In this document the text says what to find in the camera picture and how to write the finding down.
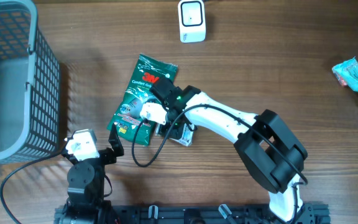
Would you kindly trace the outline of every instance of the wooden table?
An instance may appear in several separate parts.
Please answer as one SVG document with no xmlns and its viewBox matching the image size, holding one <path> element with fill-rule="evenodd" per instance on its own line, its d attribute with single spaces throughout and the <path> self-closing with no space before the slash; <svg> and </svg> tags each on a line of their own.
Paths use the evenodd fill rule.
<svg viewBox="0 0 358 224">
<path fill-rule="evenodd" d="M 62 63 L 62 136 L 106 126 L 145 53 L 178 65 L 175 84 L 196 86 L 233 108 L 278 113 L 307 148 L 304 201 L 328 203 L 333 223 L 358 223 L 358 94 L 340 87 L 331 67 L 358 59 L 358 2 L 210 1 L 207 39 L 179 41 L 177 2 L 41 4 L 39 25 Z M 145 161 L 161 138 L 137 147 Z M 267 203 L 232 144 L 200 128 L 191 147 L 169 141 L 155 163 L 138 168 L 130 144 L 106 167 L 113 205 Z M 0 166 L 3 178 L 20 164 Z M 67 198 L 62 158 L 11 178 L 5 197 L 23 223 L 51 223 Z M 0 203 L 0 223 L 10 223 Z"/>
</svg>

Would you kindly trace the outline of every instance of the plastic basket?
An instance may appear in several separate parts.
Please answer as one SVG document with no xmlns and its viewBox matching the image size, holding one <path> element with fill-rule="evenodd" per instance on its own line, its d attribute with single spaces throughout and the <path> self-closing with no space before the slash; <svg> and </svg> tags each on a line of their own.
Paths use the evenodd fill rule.
<svg viewBox="0 0 358 224">
<path fill-rule="evenodd" d="M 60 68 L 30 0 L 0 0 L 0 164 L 58 150 Z"/>
</svg>

